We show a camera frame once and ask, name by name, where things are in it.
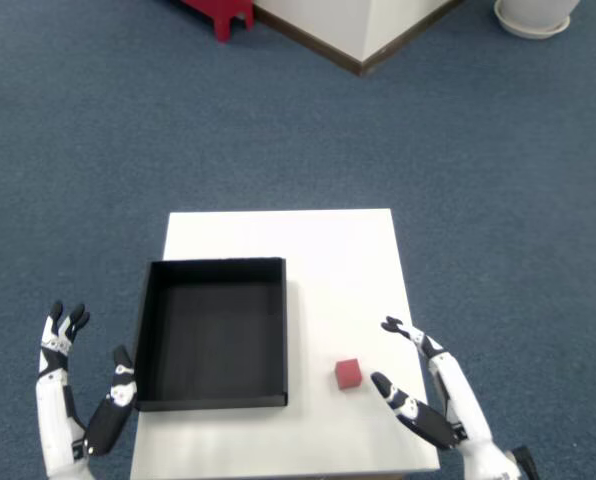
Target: pot base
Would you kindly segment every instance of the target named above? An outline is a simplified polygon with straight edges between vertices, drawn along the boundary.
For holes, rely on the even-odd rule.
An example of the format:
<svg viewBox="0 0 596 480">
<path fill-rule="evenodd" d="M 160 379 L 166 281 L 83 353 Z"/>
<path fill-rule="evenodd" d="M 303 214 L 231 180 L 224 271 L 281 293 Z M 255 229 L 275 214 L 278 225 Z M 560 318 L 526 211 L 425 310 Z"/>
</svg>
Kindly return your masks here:
<svg viewBox="0 0 596 480">
<path fill-rule="evenodd" d="M 518 37 L 526 38 L 529 40 L 545 40 L 546 38 L 553 37 L 557 33 L 563 32 L 567 29 L 569 24 L 571 23 L 571 19 L 569 16 L 563 20 L 563 22 L 549 30 L 536 30 L 533 28 L 523 27 L 522 25 L 518 25 L 517 23 L 510 22 L 505 17 L 502 16 L 501 12 L 502 0 L 496 0 L 494 5 L 494 12 L 496 13 L 496 17 L 498 17 L 498 21 L 502 28 L 507 30 L 509 33 L 516 35 Z"/>
</svg>

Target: open box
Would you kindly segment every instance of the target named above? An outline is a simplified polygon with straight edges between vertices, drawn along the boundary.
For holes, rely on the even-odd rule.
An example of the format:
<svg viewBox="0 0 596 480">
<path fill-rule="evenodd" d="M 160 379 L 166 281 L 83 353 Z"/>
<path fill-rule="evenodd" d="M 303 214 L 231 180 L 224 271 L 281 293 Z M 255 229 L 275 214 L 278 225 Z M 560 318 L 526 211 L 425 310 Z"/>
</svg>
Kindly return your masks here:
<svg viewBox="0 0 596 480">
<path fill-rule="evenodd" d="M 285 260 L 153 262 L 134 358 L 139 410 L 287 405 Z"/>
</svg>

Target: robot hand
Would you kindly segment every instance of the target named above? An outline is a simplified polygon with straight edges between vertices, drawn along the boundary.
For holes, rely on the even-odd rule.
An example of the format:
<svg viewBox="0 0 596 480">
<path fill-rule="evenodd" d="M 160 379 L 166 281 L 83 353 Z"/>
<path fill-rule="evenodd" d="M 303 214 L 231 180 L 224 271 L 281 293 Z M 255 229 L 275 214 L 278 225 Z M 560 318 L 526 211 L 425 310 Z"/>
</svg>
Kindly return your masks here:
<svg viewBox="0 0 596 480">
<path fill-rule="evenodd" d="M 129 355 L 118 347 L 111 391 L 85 427 L 76 414 L 68 359 L 76 334 L 89 321 L 89 312 L 78 305 L 59 325 L 61 315 L 62 304 L 56 302 L 43 330 L 36 382 L 45 469 L 52 479 L 93 480 L 88 456 L 104 455 L 112 448 L 131 413 L 136 384 Z"/>
<path fill-rule="evenodd" d="M 380 372 L 372 374 L 374 385 L 407 428 L 441 450 L 456 448 L 464 458 L 465 480 L 518 480 L 517 464 L 530 480 L 538 480 L 531 454 L 521 447 L 504 454 L 493 443 L 487 420 L 456 359 L 422 331 L 387 317 L 382 328 L 400 333 L 427 360 L 440 396 L 444 415 L 396 388 Z"/>
</svg>

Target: red block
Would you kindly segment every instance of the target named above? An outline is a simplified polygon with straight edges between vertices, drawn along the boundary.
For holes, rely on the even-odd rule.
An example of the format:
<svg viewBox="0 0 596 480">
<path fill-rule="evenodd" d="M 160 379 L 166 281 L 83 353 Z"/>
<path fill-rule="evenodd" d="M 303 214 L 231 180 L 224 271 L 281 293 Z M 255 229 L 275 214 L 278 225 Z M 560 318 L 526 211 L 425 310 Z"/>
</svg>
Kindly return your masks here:
<svg viewBox="0 0 596 480">
<path fill-rule="evenodd" d="M 229 23 L 236 15 L 245 16 L 247 30 L 254 26 L 253 0 L 183 0 L 214 21 L 214 34 L 220 42 L 229 40 Z"/>
<path fill-rule="evenodd" d="M 338 380 L 340 390 L 360 385 L 362 374 L 360 373 L 358 359 L 354 358 L 336 363 L 336 380 Z"/>
</svg>

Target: blue carpet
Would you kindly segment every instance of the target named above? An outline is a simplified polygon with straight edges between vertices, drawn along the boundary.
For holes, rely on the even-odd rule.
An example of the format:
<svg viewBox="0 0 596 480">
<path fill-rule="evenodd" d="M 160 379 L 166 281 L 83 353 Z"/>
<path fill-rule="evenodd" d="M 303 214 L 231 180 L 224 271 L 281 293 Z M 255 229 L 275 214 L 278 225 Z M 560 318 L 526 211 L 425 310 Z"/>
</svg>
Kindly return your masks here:
<svg viewBox="0 0 596 480">
<path fill-rule="evenodd" d="M 260 24 L 220 45 L 166 0 L 0 1 L 0 478 L 44 474 L 51 302 L 93 314 L 71 368 L 88 419 L 168 212 L 391 207 L 413 318 L 498 443 L 596 479 L 596 1 L 545 42 L 491 3 L 360 79 Z M 128 478 L 134 433 L 100 478 Z M 420 478 L 461 477 L 442 464 Z"/>
</svg>

